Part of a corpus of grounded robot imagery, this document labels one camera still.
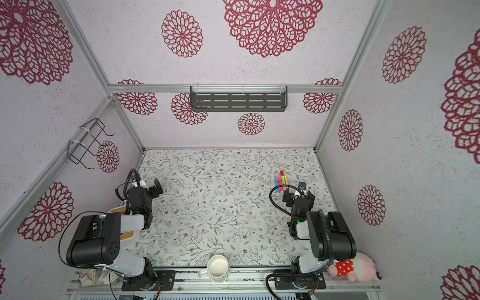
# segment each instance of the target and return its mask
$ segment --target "red flower pattern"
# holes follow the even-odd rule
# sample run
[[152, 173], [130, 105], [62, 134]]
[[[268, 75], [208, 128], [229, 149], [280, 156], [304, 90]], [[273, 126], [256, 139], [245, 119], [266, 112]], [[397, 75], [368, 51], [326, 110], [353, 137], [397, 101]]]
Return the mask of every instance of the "red flower pattern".
[[[325, 78], [315, 84], [339, 85], [342, 83], [338, 79]], [[335, 98], [335, 93], [306, 93], [303, 96], [303, 106], [309, 112], [322, 113], [330, 110]]]
[[[126, 79], [119, 84], [142, 84], [137, 80]], [[149, 115], [153, 113], [157, 107], [154, 93], [118, 93], [117, 98], [120, 103], [131, 112], [137, 115]]]
[[444, 84], [445, 130], [455, 137], [455, 147], [466, 149], [480, 164], [480, 29], [455, 60], [455, 70]]
[[190, 94], [182, 93], [172, 99], [171, 109], [173, 115], [185, 124], [199, 124], [206, 120], [208, 113], [195, 112], [190, 107]]
[[200, 51], [204, 37], [197, 21], [187, 12], [171, 11], [162, 24], [163, 40], [173, 53], [192, 57]]
[[0, 65], [29, 84], [49, 85], [67, 74], [72, 42], [49, 0], [3, 0], [0, 5]]
[[61, 182], [54, 182], [17, 228], [17, 232], [26, 240], [46, 241], [63, 230], [72, 217], [72, 211], [72, 193]]
[[385, 218], [385, 201], [382, 193], [372, 186], [364, 186], [358, 196], [357, 206], [361, 217], [370, 225], [377, 226]]
[[396, 84], [408, 78], [421, 62], [426, 43], [421, 27], [413, 26], [399, 34], [385, 53], [382, 67], [385, 80]]
[[111, 141], [104, 141], [96, 151], [98, 166], [105, 173], [112, 173], [119, 165], [120, 155], [117, 146]]
[[448, 269], [448, 274], [442, 279], [443, 300], [480, 299], [480, 270], [476, 266], [458, 265], [455, 269]]
[[1, 260], [0, 260], [0, 295], [1, 295], [1, 289], [3, 287], [3, 284], [5, 283], [5, 268], [1, 265]]
[[265, 119], [256, 113], [244, 114], [238, 122], [239, 129], [247, 135], [255, 135], [265, 128]]
[[363, 135], [362, 118], [358, 111], [351, 109], [343, 115], [338, 127], [338, 140], [345, 151], [352, 151], [359, 145]]
[[291, 51], [315, 26], [321, 0], [223, 0], [225, 21], [239, 46], [251, 54]]

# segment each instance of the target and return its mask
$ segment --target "white mug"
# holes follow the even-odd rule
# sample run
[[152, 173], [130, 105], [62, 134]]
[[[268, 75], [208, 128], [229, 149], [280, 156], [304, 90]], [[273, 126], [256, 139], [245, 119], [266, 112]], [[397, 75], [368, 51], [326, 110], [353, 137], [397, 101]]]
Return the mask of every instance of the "white mug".
[[198, 277], [210, 276], [215, 283], [222, 283], [228, 277], [228, 260], [223, 255], [214, 255], [208, 261], [207, 268], [198, 272]]

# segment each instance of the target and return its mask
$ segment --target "mug handle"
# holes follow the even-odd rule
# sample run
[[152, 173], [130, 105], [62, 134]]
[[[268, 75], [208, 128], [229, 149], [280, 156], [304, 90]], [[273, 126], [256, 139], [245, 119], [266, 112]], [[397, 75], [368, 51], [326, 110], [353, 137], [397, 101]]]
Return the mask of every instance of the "mug handle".
[[207, 275], [208, 275], [208, 269], [207, 268], [198, 271], [198, 277], [205, 277]]

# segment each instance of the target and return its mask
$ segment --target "pink stuffed animal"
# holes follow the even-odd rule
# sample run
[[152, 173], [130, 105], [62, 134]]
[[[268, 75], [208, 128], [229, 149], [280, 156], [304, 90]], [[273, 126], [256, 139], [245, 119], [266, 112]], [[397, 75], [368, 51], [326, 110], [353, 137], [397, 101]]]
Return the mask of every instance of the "pink stuffed animal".
[[327, 271], [331, 276], [346, 275], [349, 281], [369, 282], [382, 279], [375, 269], [373, 260], [360, 252], [352, 259], [331, 265]]

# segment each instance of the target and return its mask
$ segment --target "floral tablecloth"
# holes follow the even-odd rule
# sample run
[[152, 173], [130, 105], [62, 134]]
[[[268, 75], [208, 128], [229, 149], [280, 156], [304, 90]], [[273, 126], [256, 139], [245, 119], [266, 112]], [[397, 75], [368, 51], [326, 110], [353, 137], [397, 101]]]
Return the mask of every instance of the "floral tablecloth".
[[310, 246], [289, 236], [289, 216], [268, 199], [280, 170], [289, 184], [307, 182], [314, 209], [335, 210], [312, 149], [148, 151], [139, 171], [165, 192], [154, 199], [151, 227], [128, 250], [154, 266], [206, 265], [215, 254], [233, 266], [290, 264]]

